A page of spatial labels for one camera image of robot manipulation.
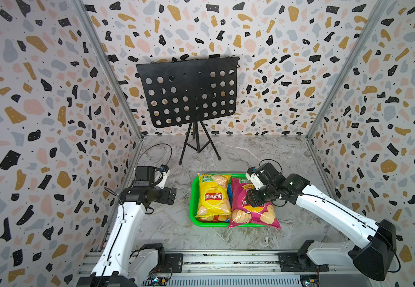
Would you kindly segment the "pink potato chips bag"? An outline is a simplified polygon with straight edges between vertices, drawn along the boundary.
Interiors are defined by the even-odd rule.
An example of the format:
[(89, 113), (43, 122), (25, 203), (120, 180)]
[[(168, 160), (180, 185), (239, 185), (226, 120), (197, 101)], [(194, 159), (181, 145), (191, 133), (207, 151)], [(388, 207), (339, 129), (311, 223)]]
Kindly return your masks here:
[(246, 224), (257, 224), (260, 226), (275, 227), (281, 229), (276, 218), (274, 206), (265, 203), (253, 207), (247, 197), (248, 191), (256, 191), (254, 185), (244, 178), (233, 178), (231, 180), (232, 204), (229, 228), (244, 226)]

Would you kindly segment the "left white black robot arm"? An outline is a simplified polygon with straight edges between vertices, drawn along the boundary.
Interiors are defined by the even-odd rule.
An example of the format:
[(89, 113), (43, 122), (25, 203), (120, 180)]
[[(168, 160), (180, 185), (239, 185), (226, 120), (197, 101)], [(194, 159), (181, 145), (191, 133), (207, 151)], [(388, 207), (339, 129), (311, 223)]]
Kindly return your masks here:
[(147, 244), (135, 253), (132, 247), (150, 204), (174, 204), (177, 189), (165, 186), (169, 174), (167, 165), (135, 168), (131, 186), (118, 196), (120, 207), (102, 255), (91, 275), (79, 278), (79, 287), (139, 287), (165, 266), (162, 244)]

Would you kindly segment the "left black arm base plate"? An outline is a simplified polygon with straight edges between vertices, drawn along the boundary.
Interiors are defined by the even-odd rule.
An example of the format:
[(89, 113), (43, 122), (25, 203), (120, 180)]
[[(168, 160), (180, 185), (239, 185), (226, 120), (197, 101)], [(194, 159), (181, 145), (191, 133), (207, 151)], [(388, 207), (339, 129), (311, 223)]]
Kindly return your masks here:
[[(129, 273), (135, 269), (137, 264), (135, 262), (139, 261), (141, 263), (144, 259), (140, 259), (144, 255), (148, 255), (145, 252), (148, 252), (148, 249), (138, 251), (135, 250), (129, 258)], [(152, 266), (152, 269), (149, 269), (149, 273), (180, 273), (182, 271), (183, 263), (183, 254), (160, 254), (158, 253), (158, 262)]]

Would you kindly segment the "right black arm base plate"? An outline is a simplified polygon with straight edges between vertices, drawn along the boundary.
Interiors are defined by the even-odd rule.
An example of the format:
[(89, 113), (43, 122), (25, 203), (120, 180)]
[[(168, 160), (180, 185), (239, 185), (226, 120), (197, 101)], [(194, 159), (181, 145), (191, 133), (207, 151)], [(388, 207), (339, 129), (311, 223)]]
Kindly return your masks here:
[(298, 255), (296, 252), (281, 252), (277, 256), (281, 272), (329, 271), (327, 264), (316, 265), (308, 256)]

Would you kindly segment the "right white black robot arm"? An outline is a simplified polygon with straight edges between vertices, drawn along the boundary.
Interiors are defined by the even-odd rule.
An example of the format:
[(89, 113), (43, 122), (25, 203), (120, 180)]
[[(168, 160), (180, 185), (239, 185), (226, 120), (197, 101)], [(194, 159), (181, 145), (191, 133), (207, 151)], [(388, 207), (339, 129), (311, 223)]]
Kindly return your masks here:
[(306, 209), (339, 232), (347, 241), (322, 243), (306, 240), (296, 253), (298, 266), (310, 270), (323, 265), (356, 268), (375, 281), (384, 281), (396, 254), (396, 227), (388, 220), (377, 222), (356, 213), (330, 198), (315, 185), (297, 174), (284, 177), (266, 163), (250, 167), (246, 173), (254, 188), (246, 200), (253, 207), (285, 200)]

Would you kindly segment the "yellow potato chips bag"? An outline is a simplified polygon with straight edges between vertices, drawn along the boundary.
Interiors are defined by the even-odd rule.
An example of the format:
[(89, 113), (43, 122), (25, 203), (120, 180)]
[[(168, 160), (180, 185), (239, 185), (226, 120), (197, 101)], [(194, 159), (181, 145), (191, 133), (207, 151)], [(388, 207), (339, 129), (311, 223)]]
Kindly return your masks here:
[(195, 218), (206, 222), (227, 222), (232, 214), (228, 185), (231, 175), (199, 174), (199, 202)]

